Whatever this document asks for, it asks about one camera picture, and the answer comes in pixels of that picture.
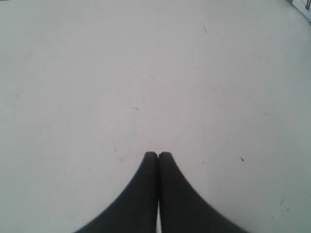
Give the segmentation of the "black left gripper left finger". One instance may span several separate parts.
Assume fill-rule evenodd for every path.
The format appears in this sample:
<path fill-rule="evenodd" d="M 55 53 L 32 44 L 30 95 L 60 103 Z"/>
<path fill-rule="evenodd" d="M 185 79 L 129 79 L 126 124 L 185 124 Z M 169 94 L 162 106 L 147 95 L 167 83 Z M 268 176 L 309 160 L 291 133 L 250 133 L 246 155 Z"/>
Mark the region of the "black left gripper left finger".
<path fill-rule="evenodd" d="M 158 157 L 146 152 L 120 195 L 78 233 L 155 233 L 158 211 Z"/>

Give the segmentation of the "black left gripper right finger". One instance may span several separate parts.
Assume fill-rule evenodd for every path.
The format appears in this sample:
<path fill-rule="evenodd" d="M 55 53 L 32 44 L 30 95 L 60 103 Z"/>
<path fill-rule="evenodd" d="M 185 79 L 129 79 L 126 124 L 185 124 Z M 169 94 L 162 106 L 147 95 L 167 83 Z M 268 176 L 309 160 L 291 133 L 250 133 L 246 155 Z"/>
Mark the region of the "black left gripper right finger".
<path fill-rule="evenodd" d="M 169 152 L 158 156 L 158 200 L 163 233 L 244 233 L 190 185 Z"/>

